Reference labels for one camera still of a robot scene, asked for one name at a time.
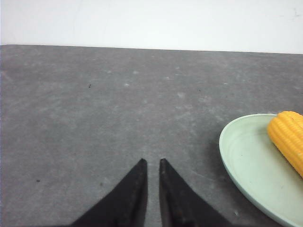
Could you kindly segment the left gripper black right claw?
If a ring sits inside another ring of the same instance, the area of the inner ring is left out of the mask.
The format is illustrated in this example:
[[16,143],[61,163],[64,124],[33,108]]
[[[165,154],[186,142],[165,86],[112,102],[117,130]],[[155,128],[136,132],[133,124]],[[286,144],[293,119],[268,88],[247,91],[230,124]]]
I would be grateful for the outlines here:
[[164,227],[230,227],[232,224],[203,200],[169,161],[160,160],[159,199]]

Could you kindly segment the left gripper black left claw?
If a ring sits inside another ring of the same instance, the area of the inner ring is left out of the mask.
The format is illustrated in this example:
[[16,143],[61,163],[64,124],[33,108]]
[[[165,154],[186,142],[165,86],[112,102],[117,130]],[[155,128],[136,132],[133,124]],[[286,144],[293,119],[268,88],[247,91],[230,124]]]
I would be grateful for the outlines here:
[[143,227],[148,199],[147,161],[140,159],[116,187],[72,227]]

